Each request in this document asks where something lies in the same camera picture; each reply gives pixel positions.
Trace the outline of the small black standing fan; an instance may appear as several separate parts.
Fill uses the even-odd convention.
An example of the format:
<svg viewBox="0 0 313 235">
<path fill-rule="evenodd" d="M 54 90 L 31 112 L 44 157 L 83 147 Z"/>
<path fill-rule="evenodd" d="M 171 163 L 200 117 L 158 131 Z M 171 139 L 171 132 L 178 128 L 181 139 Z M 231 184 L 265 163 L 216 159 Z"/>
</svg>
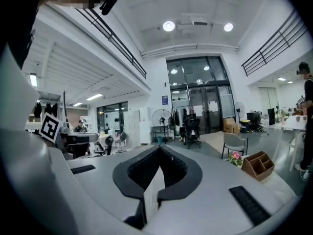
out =
<svg viewBox="0 0 313 235">
<path fill-rule="evenodd" d="M 238 123 L 240 123 L 241 119 L 244 118 L 246 114 L 246 109 L 243 103 L 236 102 L 235 103 L 235 116 L 238 119 Z"/>
</svg>

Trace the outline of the white table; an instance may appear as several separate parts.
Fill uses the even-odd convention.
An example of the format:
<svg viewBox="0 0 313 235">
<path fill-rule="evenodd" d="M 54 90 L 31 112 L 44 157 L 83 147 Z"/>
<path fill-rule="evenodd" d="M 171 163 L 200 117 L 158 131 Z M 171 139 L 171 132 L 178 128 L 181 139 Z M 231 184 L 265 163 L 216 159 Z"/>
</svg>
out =
<svg viewBox="0 0 313 235">
<path fill-rule="evenodd" d="M 289 148 L 293 148 L 293 153 L 291 156 L 291 164 L 289 166 L 289 172 L 292 172 L 294 168 L 295 158 L 297 155 L 297 149 L 299 147 L 300 141 L 303 139 L 303 135 L 306 131 L 307 120 L 305 116 L 290 116 L 288 119 L 281 123 L 281 129 L 283 131 L 292 131 L 294 136 L 294 142 L 288 143 Z"/>
</svg>

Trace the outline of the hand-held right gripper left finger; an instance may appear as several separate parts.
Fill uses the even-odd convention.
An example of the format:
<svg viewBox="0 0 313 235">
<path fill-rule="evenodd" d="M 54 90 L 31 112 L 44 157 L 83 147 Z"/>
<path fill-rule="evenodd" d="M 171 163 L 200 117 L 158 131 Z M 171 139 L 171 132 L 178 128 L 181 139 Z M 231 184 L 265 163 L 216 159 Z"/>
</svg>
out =
<svg viewBox="0 0 313 235">
<path fill-rule="evenodd" d="M 125 221 L 128 217 L 136 215 L 140 201 L 122 194 L 112 179 L 113 170 L 119 163 L 135 157 L 152 147 L 152 145 L 141 146 L 108 157 L 83 157 L 68 160 L 67 165 L 71 169 L 86 165 L 94 166 L 94 169 L 77 173 L 74 176 L 98 205 L 118 220 Z"/>
</svg>

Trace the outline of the glass entrance door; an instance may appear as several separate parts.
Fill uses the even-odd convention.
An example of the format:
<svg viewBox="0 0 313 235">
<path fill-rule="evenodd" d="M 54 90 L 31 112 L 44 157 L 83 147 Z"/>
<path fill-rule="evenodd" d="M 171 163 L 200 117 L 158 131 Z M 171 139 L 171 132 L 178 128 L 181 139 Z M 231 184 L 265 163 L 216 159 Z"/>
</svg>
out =
<svg viewBox="0 0 313 235">
<path fill-rule="evenodd" d="M 220 57 L 167 61 L 172 107 L 188 106 L 200 119 L 200 133 L 223 130 L 223 119 L 235 116 L 233 93 Z"/>
</svg>

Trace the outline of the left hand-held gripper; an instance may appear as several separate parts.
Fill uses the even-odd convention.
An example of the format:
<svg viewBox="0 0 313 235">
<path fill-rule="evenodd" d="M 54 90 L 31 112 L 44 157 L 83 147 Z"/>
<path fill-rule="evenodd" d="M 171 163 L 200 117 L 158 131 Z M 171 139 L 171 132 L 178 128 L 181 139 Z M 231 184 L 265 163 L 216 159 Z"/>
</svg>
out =
<svg viewBox="0 0 313 235">
<path fill-rule="evenodd" d="M 44 114 L 39 135 L 48 147 L 67 153 L 67 144 L 85 144 L 98 141 L 97 133 L 71 133 L 66 123 L 49 113 Z"/>
</svg>

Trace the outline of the black balcony railing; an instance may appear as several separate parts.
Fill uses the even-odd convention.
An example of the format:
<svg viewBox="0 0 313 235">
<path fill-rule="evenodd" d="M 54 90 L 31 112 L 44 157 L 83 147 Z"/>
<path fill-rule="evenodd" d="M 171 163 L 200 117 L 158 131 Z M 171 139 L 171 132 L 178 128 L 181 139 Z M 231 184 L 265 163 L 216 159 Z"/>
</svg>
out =
<svg viewBox="0 0 313 235">
<path fill-rule="evenodd" d="M 131 65 L 146 79 L 147 72 L 138 62 L 133 53 L 121 41 L 109 25 L 94 9 L 76 9 L 92 26 L 94 26 L 115 48 L 131 63 Z"/>
<path fill-rule="evenodd" d="M 246 76 L 258 71 L 270 61 L 291 48 L 308 31 L 300 15 L 292 10 L 275 33 L 241 64 Z"/>
</svg>

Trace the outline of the brown wooden desk organizer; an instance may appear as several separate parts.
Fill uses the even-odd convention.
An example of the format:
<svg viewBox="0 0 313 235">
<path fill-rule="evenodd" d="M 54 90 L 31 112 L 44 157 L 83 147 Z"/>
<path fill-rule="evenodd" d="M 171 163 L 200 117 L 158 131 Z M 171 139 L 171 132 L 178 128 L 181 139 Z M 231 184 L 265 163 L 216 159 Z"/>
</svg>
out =
<svg viewBox="0 0 313 235">
<path fill-rule="evenodd" d="M 241 170 L 260 182 L 272 174 L 274 167 L 268 154 L 260 151 L 244 158 Z"/>
</svg>

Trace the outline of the white locker cabinet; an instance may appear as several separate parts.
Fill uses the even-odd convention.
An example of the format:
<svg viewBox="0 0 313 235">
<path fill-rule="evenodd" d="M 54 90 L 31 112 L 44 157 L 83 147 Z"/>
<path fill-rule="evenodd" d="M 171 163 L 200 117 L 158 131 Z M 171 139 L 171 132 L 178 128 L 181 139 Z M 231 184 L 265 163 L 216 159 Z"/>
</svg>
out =
<svg viewBox="0 0 313 235">
<path fill-rule="evenodd" d="M 151 111 L 149 107 L 123 113 L 126 146 L 135 148 L 152 142 Z"/>
</svg>

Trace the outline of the brown cardboard box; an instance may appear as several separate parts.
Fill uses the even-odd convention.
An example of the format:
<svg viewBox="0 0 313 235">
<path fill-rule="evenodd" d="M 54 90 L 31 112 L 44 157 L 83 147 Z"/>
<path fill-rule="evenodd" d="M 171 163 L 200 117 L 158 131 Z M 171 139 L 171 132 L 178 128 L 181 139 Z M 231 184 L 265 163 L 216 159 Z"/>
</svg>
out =
<svg viewBox="0 0 313 235">
<path fill-rule="evenodd" d="M 237 124 L 234 118 L 224 118 L 223 119 L 223 131 L 225 133 L 233 133 L 238 135 L 240 133 L 241 126 Z"/>
</svg>

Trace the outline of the potted pink flower plant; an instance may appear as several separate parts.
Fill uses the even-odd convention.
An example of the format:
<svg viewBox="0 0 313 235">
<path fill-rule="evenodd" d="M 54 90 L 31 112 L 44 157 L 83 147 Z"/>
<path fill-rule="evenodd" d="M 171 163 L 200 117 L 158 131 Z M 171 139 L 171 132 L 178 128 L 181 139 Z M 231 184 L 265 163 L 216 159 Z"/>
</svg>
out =
<svg viewBox="0 0 313 235">
<path fill-rule="evenodd" d="M 233 151 L 232 154 L 229 154 L 226 161 L 237 167 L 242 166 L 243 164 L 243 159 L 238 151 Z"/>
</svg>

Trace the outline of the grey dining chair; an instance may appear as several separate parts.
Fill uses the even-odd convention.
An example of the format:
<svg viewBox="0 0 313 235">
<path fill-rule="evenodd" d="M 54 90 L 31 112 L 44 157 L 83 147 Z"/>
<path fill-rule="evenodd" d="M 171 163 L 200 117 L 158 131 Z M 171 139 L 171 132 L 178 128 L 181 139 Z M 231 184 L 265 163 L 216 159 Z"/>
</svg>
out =
<svg viewBox="0 0 313 235">
<path fill-rule="evenodd" d="M 248 138 L 242 139 L 233 133 L 224 133 L 224 144 L 221 159 L 224 156 L 224 150 L 227 149 L 227 154 L 230 151 L 241 152 L 242 156 L 247 155 Z"/>
</svg>

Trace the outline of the yellow and black bin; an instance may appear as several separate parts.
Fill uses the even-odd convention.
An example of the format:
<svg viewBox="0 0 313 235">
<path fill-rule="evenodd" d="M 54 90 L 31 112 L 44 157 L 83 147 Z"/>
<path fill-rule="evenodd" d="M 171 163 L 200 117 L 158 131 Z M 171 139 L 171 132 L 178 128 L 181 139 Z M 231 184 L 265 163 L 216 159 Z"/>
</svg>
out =
<svg viewBox="0 0 313 235">
<path fill-rule="evenodd" d="M 240 125 L 241 125 L 241 133 L 249 133 L 251 132 L 251 121 L 249 119 L 247 120 L 241 120 L 240 121 Z"/>
</svg>

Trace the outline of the clothes rack with dark coats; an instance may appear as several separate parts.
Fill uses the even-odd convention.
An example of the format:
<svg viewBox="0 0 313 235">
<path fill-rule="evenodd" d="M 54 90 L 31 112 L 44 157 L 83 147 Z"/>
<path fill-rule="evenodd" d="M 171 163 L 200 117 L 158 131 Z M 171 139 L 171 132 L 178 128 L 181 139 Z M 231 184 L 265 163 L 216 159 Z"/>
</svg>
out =
<svg viewBox="0 0 313 235">
<path fill-rule="evenodd" d="M 172 108 L 172 116 L 174 118 L 176 135 L 180 134 L 180 129 L 184 127 L 184 121 L 190 113 L 188 106 L 180 106 Z"/>
</svg>

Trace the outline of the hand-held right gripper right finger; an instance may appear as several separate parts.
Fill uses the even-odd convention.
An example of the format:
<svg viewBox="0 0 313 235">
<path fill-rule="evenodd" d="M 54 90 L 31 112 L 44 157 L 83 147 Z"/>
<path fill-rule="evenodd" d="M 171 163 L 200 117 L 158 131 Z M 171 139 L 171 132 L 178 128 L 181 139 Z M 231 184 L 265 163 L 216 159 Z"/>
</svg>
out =
<svg viewBox="0 0 313 235">
<path fill-rule="evenodd" d="M 202 180 L 186 198 L 162 202 L 144 227 L 148 234 L 269 235 L 298 203 L 296 196 L 283 201 L 265 185 L 226 161 L 173 145 L 170 148 L 196 161 L 202 169 Z M 229 191 L 237 186 L 243 186 L 270 218 L 254 226 Z"/>
</svg>

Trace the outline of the large black standing fan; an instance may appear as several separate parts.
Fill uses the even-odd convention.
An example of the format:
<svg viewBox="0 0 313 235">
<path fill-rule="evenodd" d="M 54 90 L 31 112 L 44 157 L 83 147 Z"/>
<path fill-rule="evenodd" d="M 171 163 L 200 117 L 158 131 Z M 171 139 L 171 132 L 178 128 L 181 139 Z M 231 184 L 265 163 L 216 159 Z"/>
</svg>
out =
<svg viewBox="0 0 313 235">
<path fill-rule="evenodd" d="M 157 137 L 163 137 L 163 143 L 166 144 L 170 137 L 170 118 L 171 113 L 165 109 L 158 109 L 152 114 L 152 134 L 153 139 L 157 141 Z"/>
</svg>

